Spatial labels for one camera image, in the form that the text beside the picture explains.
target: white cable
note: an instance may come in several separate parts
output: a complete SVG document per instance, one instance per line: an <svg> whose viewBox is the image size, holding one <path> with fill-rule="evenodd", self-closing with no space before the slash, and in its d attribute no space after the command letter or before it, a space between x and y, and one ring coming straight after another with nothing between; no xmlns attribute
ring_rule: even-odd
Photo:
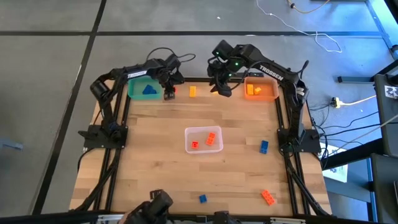
<svg viewBox="0 0 398 224"><path fill-rule="evenodd" d="M357 103L362 103L362 102L364 102L364 101L366 101L366 100L368 100L368 99L374 98L374 97L376 97L376 96L373 95L373 96L371 96L371 97L368 97L368 98L363 99L363 100L358 100L358 101L353 102L353 103L344 103L344 102L341 102L340 105L351 106L351 105L355 105L355 104L357 104Z"/></svg>
<svg viewBox="0 0 398 224"><path fill-rule="evenodd" d="M345 147L345 146L348 145L349 143L354 142L354 141L356 141L357 139L360 139L361 137L364 137L364 136L366 136L366 135L372 133L373 131L375 131L375 130L377 130L377 129L383 127L383 126L385 126L386 124L390 123L391 121L393 121L393 120L396 119L396 118L398 118L398 114L395 115L394 117L392 117L390 120L388 120L388 121L386 121L386 122L380 124L378 127L376 127L376 128L374 128L374 129L372 129L372 130L366 132L365 134L361 135L360 137L354 138L353 140L347 142L346 144L344 144L343 146L341 146L341 147L338 148L337 150L342 149L343 147Z"/></svg>
<svg viewBox="0 0 398 224"><path fill-rule="evenodd" d="M307 36L315 36L315 42L316 42L321 48L323 48L324 50L326 50L327 52L337 52L337 53L342 53L342 52L343 52L342 49L341 49L341 47L340 47L340 45L338 44L338 42L337 42L335 39L329 37L328 34L318 34L318 31L315 31L315 34L308 34L308 33L306 33L306 32L303 32L303 31L301 31L301 30L298 30L298 29L296 29L296 28L294 28L294 27L292 27L292 26L290 26L290 25L287 25L287 24L285 23L285 21L283 21L283 19L279 18L277 15L272 14L272 13L267 13L267 12L265 12L265 10L263 10L262 7L260 7L260 5L259 5L259 0L256 0L256 2L257 2L257 7L258 7L259 9L261 9L261 11L262 11L265 15L274 16L274 17L278 18L281 22L283 22L283 24L285 24L285 26L290 27L290 28L292 28L293 30L296 30L297 32L300 32L300 33L305 34L305 35L307 35ZM330 40L332 40L334 43L336 43L336 45L337 45L337 47L338 47L338 50L328 50L325 46L323 46L322 44L319 44L319 42L318 42L318 35L324 35L324 36L328 37Z"/></svg>

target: toy block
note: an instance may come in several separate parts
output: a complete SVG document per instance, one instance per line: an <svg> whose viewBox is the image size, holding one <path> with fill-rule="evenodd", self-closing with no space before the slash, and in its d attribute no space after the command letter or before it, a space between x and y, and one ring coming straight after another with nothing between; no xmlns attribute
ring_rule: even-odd
<svg viewBox="0 0 398 224"><path fill-rule="evenodd" d="M142 94L143 95L152 94L153 90L154 90L154 87L152 87L151 85L147 85L147 86L145 86L144 91L142 91Z"/></svg>
<svg viewBox="0 0 398 224"><path fill-rule="evenodd" d="M199 196L199 200L200 200L200 203L206 203L207 202L206 195Z"/></svg>
<svg viewBox="0 0 398 224"><path fill-rule="evenodd" d="M209 136L207 137L206 145L212 146L215 140L216 140L216 134L210 133Z"/></svg>
<svg viewBox="0 0 398 224"><path fill-rule="evenodd" d="M199 148L199 142L197 141L192 141L192 149L198 149Z"/></svg>
<svg viewBox="0 0 398 224"><path fill-rule="evenodd" d="M257 88L254 89L254 94L255 95L260 94L260 92L261 92L261 88L260 87L257 87Z"/></svg>
<svg viewBox="0 0 398 224"><path fill-rule="evenodd" d="M197 95L197 87L190 86L189 87L189 97L196 97L196 95Z"/></svg>
<svg viewBox="0 0 398 224"><path fill-rule="evenodd" d="M254 95L254 92L253 92L254 87L253 87L253 85L252 84L248 84L247 88L248 88L248 95L249 96Z"/></svg>
<svg viewBox="0 0 398 224"><path fill-rule="evenodd" d="M268 142L262 140L261 141L260 153L267 154L267 152L268 152Z"/></svg>
<svg viewBox="0 0 398 224"><path fill-rule="evenodd" d="M262 197L264 197L264 199L266 200L266 202L268 203L268 205L273 205L275 203L274 198L272 197L272 195L268 192L268 190L264 190L261 193Z"/></svg>

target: orange lego brick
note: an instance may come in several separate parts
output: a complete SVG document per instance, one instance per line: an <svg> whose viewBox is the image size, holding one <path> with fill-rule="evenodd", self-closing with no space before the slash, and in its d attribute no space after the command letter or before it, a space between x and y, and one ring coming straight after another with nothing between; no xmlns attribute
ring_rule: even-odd
<svg viewBox="0 0 398 224"><path fill-rule="evenodd" d="M193 97L196 97L196 95L197 95L197 87L190 86L189 87L189 97L193 98Z"/></svg>
<svg viewBox="0 0 398 224"><path fill-rule="evenodd" d="M215 139L216 139L216 134L209 133L209 136L207 137L207 140L206 140L206 145L212 146Z"/></svg>
<svg viewBox="0 0 398 224"><path fill-rule="evenodd" d="M255 95L260 94L260 92L261 92L261 88L260 87L257 87L257 88L254 89L254 94Z"/></svg>
<svg viewBox="0 0 398 224"><path fill-rule="evenodd" d="M252 96L254 94L254 86L253 84L247 84L248 95Z"/></svg>
<svg viewBox="0 0 398 224"><path fill-rule="evenodd" d="M274 198L272 197L272 195L268 192L268 190L264 190L261 193L262 197L264 197L264 199L266 200L266 202L268 203L268 205L273 205L275 203Z"/></svg>
<svg viewBox="0 0 398 224"><path fill-rule="evenodd" d="M192 141L192 149L198 149L199 148L199 142L197 141Z"/></svg>

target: teal bin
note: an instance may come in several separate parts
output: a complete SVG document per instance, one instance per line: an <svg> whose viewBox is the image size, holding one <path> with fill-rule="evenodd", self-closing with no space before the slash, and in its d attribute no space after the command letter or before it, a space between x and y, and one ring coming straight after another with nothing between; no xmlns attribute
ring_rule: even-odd
<svg viewBox="0 0 398 224"><path fill-rule="evenodd" d="M142 91L144 91L144 88L147 85L151 85L157 93L147 95L142 94ZM158 100L161 99L163 95L163 88L159 82L147 76L129 80L128 87L128 95L134 100Z"/></svg>

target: orange bin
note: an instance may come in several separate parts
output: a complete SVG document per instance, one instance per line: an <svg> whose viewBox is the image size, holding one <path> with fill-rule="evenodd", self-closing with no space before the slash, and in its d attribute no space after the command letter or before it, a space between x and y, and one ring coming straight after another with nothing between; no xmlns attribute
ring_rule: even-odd
<svg viewBox="0 0 398 224"><path fill-rule="evenodd" d="M258 95L248 95L248 84L261 88ZM279 96L278 83L271 77L247 77L244 79L244 97L247 100L274 101Z"/></svg>

